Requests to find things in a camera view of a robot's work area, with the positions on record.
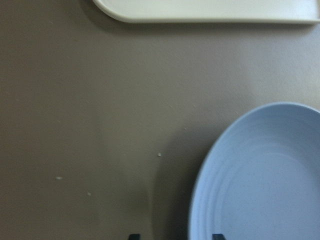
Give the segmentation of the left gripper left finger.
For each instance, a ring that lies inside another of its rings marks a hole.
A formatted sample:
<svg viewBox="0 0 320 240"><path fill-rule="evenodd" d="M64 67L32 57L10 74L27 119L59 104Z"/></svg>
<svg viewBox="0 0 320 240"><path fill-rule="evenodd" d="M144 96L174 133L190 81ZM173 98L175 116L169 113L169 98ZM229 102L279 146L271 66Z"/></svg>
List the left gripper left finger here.
<svg viewBox="0 0 320 240"><path fill-rule="evenodd" d="M140 240L141 235L139 233L132 233L128 236L128 240Z"/></svg>

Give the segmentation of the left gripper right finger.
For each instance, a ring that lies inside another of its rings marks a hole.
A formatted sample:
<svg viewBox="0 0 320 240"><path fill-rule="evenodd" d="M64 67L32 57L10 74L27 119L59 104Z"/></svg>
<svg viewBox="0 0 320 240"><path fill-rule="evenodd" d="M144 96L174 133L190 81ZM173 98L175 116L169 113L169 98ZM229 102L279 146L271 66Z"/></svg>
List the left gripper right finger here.
<svg viewBox="0 0 320 240"><path fill-rule="evenodd" d="M225 236L222 233L214 233L212 235L213 240L226 240Z"/></svg>

